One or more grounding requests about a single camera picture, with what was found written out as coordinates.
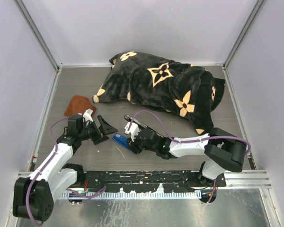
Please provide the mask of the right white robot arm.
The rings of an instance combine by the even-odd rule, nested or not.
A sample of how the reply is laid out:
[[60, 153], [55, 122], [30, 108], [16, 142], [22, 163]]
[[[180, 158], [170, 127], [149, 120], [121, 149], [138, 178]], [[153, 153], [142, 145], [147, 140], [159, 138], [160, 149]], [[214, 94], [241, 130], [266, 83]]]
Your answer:
[[127, 145], [135, 154], [144, 150], [155, 152], [162, 159], [205, 155], [209, 159], [201, 164], [198, 181], [203, 186], [211, 185], [225, 171], [240, 173], [243, 169], [248, 143], [219, 128], [193, 138], [169, 138], [150, 128], [126, 126]]

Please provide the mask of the blue stapler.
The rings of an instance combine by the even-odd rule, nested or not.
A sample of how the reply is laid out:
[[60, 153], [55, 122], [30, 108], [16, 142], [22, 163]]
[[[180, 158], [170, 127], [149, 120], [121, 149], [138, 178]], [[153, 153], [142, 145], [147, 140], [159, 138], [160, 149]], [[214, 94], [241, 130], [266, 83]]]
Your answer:
[[115, 142], [117, 142], [118, 144], [120, 144], [121, 146], [123, 146], [124, 148], [128, 149], [129, 151], [133, 152], [134, 154], [136, 154], [136, 152], [134, 151], [134, 148], [133, 148], [133, 145], [132, 145], [132, 140], [131, 138], [125, 136], [125, 135], [122, 135], [122, 134], [119, 134], [119, 133], [116, 133], [114, 136], [113, 136], [113, 140]]

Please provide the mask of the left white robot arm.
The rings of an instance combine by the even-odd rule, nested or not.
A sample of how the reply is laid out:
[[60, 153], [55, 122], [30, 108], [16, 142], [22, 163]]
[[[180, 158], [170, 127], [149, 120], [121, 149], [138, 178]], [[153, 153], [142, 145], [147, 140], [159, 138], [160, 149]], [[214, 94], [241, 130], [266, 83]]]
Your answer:
[[70, 186], [81, 187], [86, 177], [83, 166], [69, 164], [83, 141], [95, 145], [109, 139], [118, 130], [101, 115], [96, 125], [89, 114], [64, 117], [67, 126], [62, 135], [54, 139], [54, 147], [42, 164], [27, 177], [19, 177], [14, 184], [13, 216], [30, 219], [40, 227], [50, 217], [54, 203]]

